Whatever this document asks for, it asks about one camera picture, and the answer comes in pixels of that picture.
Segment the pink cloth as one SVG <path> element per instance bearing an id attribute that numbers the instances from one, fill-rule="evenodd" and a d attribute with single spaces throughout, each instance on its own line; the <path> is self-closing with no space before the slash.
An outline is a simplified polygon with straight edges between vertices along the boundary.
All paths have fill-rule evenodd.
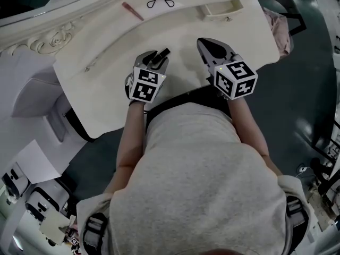
<path id="1" fill-rule="evenodd" d="M 273 34 L 280 58 L 288 56 L 293 47 L 287 18 L 265 7 L 262 10 Z"/>

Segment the small black object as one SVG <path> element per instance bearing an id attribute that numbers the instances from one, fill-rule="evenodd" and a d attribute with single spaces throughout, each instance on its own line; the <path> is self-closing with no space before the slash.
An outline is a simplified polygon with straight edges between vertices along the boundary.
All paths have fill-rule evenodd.
<path id="1" fill-rule="evenodd" d="M 167 57 L 168 54 L 170 54 L 170 50 L 168 48 L 163 49 L 159 54 L 157 54 L 152 60 L 152 64 L 156 65 L 158 64 L 161 60 Z"/>

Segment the oval mirror white ornate frame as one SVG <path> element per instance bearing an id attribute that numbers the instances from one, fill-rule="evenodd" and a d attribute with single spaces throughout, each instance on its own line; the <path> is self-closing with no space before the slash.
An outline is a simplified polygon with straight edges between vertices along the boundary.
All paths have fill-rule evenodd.
<path id="1" fill-rule="evenodd" d="M 85 22 L 116 0 L 49 0 L 37 9 L 0 19 L 0 53 L 19 46 L 43 55 L 66 46 Z"/>

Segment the person's grey shirt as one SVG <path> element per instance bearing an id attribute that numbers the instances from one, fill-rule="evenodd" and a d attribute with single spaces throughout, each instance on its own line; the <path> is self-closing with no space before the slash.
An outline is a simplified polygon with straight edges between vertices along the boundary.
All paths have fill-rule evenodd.
<path id="1" fill-rule="evenodd" d="M 231 249 L 282 255 L 286 195 L 222 112 L 187 103 L 149 124 L 146 148 L 110 202 L 114 255 Z"/>

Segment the white paper sheet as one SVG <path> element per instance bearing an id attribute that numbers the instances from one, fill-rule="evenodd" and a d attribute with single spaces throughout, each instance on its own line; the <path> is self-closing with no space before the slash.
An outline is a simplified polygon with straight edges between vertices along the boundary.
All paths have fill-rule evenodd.
<path id="1" fill-rule="evenodd" d="M 15 157 L 14 161 L 32 184 L 61 177 L 36 140 L 27 144 Z"/>

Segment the black cushion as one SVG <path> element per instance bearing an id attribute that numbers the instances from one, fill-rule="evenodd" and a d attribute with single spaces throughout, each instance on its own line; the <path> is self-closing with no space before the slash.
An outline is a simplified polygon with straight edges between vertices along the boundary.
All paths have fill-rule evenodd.
<path id="1" fill-rule="evenodd" d="M 71 127 L 74 128 L 74 130 L 76 131 L 76 133 L 85 141 L 87 142 L 91 142 L 93 143 L 96 138 L 91 138 L 85 128 L 83 127 L 83 125 L 81 124 L 80 120 L 78 119 L 75 111 L 73 110 L 73 108 L 71 108 L 70 110 L 68 110 L 65 114 L 64 117 L 67 119 L 67 121 L 70 123 Z"/>

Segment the white ornate dressing table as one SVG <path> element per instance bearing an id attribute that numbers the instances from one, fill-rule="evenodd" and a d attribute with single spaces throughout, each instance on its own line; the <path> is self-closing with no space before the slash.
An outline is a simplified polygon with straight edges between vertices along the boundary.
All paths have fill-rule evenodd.
<path id="1" fill-rule="evenodd" d="M 171 51 L 167 79 L 156 103 L 207 84 L 208 70 L 197 50 L 198 38 L 228 44 L 254 70 L 279 60 L 273 34 L 258 0 L 241 0 L 244 9 L 230 22 L 204 21 L 197 10 L 203 4 L 229 0 L 173 0 L 174 7 L 157 0 L 153 8 L 147 8 L 148 1 L 116 0 L 106 5 L 66 45 L 90 47 L 114 42 L 89 71 L 69 79 L 57 76 L 92 138 L 124 126 L 129 104 L 124 81 L 132 72 L 136 57 L 146 51 L 165 48 Z M 123 2 L 130 4 L 144 21 L 126 10 Z"/>

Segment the grey chair black frame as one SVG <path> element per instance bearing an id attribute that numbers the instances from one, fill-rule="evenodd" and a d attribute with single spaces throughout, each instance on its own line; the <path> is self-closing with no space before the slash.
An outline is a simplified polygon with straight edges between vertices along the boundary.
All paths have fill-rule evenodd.
<path id="1" fill-rule="evenodd" d="M 289 33 L 291 36 L 292 50 L 294 49 L 293 36 L 307 29 L 305 21 L 293 3 L 292 7 L 285 8 L 281 3 L 276 0 L 259 0 L 261 7 L 265 7 L 271 11 L 282 14 L 287 18 Z"/>

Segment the person's black trousers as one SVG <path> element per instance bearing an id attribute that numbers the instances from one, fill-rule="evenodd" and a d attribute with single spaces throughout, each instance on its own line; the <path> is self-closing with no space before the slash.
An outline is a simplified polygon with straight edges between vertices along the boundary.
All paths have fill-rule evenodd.
<path id="1" fill-rule="evenodd" d="M 147 112 L 146 130 L 148 129 L 151 121 L 157 115 L 170 108 L 186 103 L 195 103 L 209 108 L 217 109 L 225 115 L 231 117 L 227 100 L 222 96 L 222 93 L 212 85 L 208 85 L 176 96 L 152 108 L 150 111 Z"/>

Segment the beige cardboard piece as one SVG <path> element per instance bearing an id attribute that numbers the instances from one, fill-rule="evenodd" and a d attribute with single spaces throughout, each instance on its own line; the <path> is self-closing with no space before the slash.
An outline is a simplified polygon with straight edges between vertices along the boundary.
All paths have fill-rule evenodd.
<path id="1" fill-rule="evenodd" d="M 69 225 L 70 219 L 62 215 L 59 211 L 49 208 L 39 230 L 56 245 L 61 245 L 65 234 L 60 230 L 60 227 L 69 227 Z"/>

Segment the person's right forearm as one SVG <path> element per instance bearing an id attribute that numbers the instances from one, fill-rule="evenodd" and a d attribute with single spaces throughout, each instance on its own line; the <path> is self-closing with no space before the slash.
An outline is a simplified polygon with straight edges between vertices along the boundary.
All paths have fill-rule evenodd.
<path id="1" fill-rule="evenodd" d="M 254 120 L 245 99 L 238 98 L 227 102 L 233 125 L 241 142 L 254 148 L 263 158 L 266 166 L 277 176 L 283 175 L 271 160 L 265 137 Z"/>

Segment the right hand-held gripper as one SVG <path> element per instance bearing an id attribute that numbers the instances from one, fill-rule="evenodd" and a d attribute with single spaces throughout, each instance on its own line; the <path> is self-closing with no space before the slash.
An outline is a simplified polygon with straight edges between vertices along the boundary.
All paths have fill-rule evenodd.
<path id="1" fill-rule="evenodd" d="M 227 99 L 238 99 L 253 93 L 258 74 L 231 47 L 212 38 L 198 38 L 197 49 L 207 63 L 209 83 Z"/>

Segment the person's left forearm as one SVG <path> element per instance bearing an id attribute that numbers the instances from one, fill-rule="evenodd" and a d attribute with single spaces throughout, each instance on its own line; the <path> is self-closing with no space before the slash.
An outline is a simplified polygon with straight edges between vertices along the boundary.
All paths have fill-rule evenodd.
<path id="1" fill-rule="evenodd" d="M 116 157 L 116 171 L 104 190 L 104 193 L 113 194 L 124 189 L 130 177 L 143 156 L 145 138 L 144 103 L 135 101 L 129 105 L 123 134 Z"/>

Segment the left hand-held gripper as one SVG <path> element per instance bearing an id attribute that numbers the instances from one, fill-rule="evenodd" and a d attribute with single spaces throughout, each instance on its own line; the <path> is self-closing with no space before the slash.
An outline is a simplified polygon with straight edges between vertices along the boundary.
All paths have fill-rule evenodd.
<path id="1" fill-rule="evenodd" d="M 124 81 L 126 96 L 130 101 L 152 103 L 166 79 L 168 57 L 153 66 L 150 62 L 157 55 L 156 50 L 149 50 L 136 57 L 132 72 Z"/>

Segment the white and black appliance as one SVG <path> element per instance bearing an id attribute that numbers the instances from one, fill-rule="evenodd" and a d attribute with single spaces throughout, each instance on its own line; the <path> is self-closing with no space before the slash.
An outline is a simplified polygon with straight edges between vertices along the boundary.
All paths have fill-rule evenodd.
<path id="1" fill-rule="evenodd" d="M 26 192 L 31 182 L 24 174 L 17 162 L 3 175 L 2 181 L 5 185 L 6 203 L 15 204 Z"/>
<path id="2" fill-rule="evenodd" d="M 68 198 L 69 194 L 64 189 L 62 191 L 52 191 L 51 196 L 41 187 L 36 187 L 26 201 L 25 208 L 37 221 L 42 222 L 48 209 L 60 212 Z"/>

